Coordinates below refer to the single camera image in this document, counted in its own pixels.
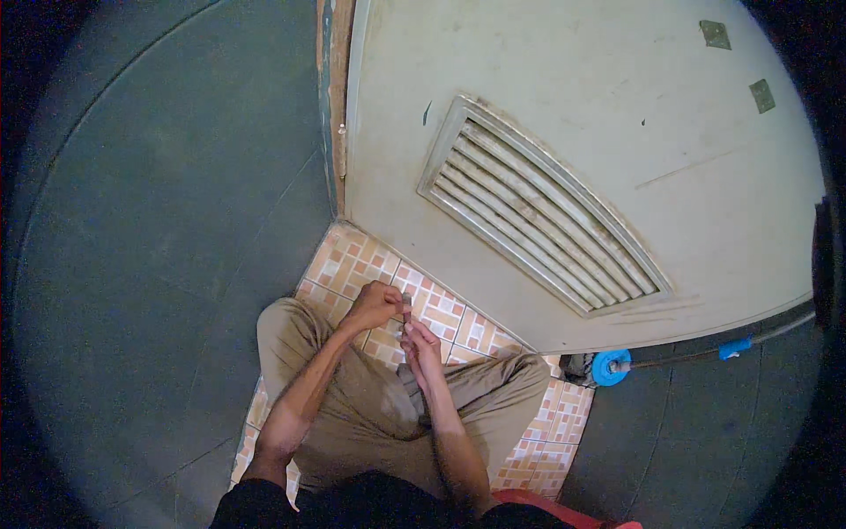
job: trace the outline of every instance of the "louvered vent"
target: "louvered vent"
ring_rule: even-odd
[[[467,96],[453,101],[418,192],[583,317],[671,291],[634,236],[565,167]]]

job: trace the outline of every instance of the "hand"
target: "hand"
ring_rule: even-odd
[[[441,339],[426,325],[415,319],[405,323],[399,346],[405,351],[405,358],[423,394],[428,395],[433,387],[446,386],[441,363]]]
[[[397,287],[371,281],[361,289],[338,328],[348,328],[357,334],[379,327],[394,314],[402,314],[404,309],[411,311],[410,306],[403,307],[403,294]]]

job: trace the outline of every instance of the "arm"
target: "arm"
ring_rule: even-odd
[[[491,496],[487,469],[455,410],[441,364],[441,340],[423,323],[405,326],[402,343],[420,390],[429,405],[435,451],[453,499],[477,518],[498,502]]]
[[[349,343],[362,331],[382,325],[403,310],[402,294],[378,281],[365,285],[338,325],[338,330],[279,396],[255,441],[255,455],[241,480],[261,478],[282,488],[285,467],[317,416],[335,367]]]

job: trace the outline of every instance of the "black shirt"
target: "black shirt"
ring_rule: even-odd
[[[373,471],[340,482],[322,493],[300,490],[297,513],[285,489],[263,479],[248,479],[226,493],[212,529],[224,527],[524,527],[573,529],[532,505],[500,504],[478,521],[466,520],[421,488]]]

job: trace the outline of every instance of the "blue ring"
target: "blue ring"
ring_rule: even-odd
[[[611,362],[631,361],[632,356],[628,349],[602,351],[593,357],[591,374],[593,380],[600,386],[613,386],[626,378],[627,372],[611,372]]]

